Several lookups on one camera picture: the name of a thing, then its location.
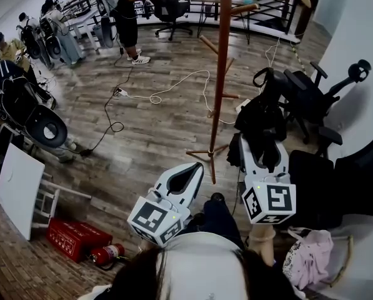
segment blue jeans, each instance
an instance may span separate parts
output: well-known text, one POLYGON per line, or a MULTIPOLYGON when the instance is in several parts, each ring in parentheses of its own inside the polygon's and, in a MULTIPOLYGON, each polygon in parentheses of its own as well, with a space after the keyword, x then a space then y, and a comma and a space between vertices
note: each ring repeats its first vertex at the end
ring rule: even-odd
POLYGON ((209 200, 204 204, 204 224, 198 225, 192 220, 179 234, 196 233, 199 231, 222 236, 239 248, 244 249, 241 234, 236 222, 224 202, 209 200))

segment office chair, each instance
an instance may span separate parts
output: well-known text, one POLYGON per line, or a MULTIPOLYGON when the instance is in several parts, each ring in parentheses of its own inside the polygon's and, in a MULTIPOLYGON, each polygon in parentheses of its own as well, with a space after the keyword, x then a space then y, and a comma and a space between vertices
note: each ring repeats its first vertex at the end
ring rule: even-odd
POLYGON ((169 23, 168 26, 156 31, 156 36, 161 31, 171 30, 171 35, 168 40, 172 41, 172 37, 176 29, 182 29, 187 31, 190 35, 193 31, 186 27, 185 24, 176 22, 176 19, 182 17, 186 11, 190 8, 190 0, 150 0, 154 5, 154 15, 165 23, 169 23))
POLYGON ((302 151, 289 157, 296 185, 296 214, 282 223, 311 229, 340 226, 345 214, 373 216, 373 140, 350 156, 332 161, 302 151))
POLYGON ((366 60, 360 60, 350 66, 349 77, 331 87, 328 93, 323 94, 319 89, 319 83, 321 77, 327 79, 328 75, 318 64, 314 62, 310 62, 310 64, 317 70, 315 82, 312 82, 311 78, 302 71, 284 71, 290 82, 282 90, 282 95, 287 103, 279 103, 279 106, 284 108, 284 112, 289 113, 286 122, 296 119, 299 123, 304 133, 303 142, 305 144, 309 142, 309 133, 304 125, 304 120, 322 126, 323 119, 328 115, 329 109, 340 99, 336 94, 350 83, 364 81, 371 70, 371 65, 366 60))

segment black and white marker cube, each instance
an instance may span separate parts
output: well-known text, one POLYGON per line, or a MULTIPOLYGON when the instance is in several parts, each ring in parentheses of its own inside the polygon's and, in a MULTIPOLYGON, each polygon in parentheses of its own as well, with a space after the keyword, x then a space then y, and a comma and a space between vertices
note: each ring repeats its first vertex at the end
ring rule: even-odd
POLYGON ((279 224, 296 213, 296 186, 286 183, 250 182, 242 200, 254 224, 279 224))
POLYGON ((144 197, 139 197, 127 221, 137 235, 160 247, 184 229, 181 214, 144 197))

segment black shorts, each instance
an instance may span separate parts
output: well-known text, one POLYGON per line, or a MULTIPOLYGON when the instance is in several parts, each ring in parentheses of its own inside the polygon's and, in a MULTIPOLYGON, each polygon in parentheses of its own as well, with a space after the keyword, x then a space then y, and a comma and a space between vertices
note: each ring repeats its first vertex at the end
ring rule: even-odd
POLYGON ((119 14, 115 17, 119 40, 125 48, 133 47, 137 44, 137 20, 136 16, 134 17, 133 19, 132 17, 127 17, 130 19, 126 19, 119 14))

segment pink bag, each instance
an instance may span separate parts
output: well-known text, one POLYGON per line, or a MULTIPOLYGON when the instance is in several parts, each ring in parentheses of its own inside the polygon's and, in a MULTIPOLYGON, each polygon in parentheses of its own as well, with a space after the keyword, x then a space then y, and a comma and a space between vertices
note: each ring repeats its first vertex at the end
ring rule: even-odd
POLYGON ((292 230, 287 231, 296 238, 284 261, 283 273, 300 290, 311 283, 318 283, 328 276, 329 263, 334 243, 326 230, 312 230, 306 237, 300 237, 292 230))

